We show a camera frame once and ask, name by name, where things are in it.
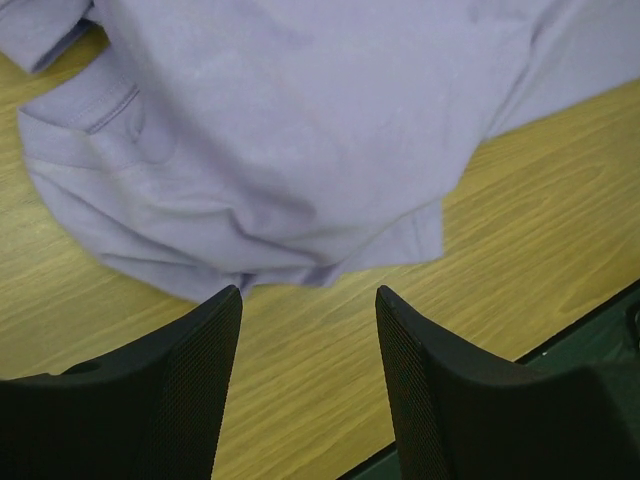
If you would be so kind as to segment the lavender t shirt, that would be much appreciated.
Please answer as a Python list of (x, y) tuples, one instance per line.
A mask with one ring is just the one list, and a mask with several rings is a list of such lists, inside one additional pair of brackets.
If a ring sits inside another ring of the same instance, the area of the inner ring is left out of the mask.
[(484, 140), (639, 75), (635, 1), (5, 1), (1, 50), (106, 50), (23, 105), (26, 168), (102, 263), (202, 302), (443, 252)]

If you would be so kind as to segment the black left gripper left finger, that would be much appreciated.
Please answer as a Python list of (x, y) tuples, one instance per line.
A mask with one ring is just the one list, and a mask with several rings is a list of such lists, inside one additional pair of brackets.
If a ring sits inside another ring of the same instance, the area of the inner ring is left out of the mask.
[(229, 286), (60, 374), (3, 381), (2, 477), (210, 478), (242, 309)]

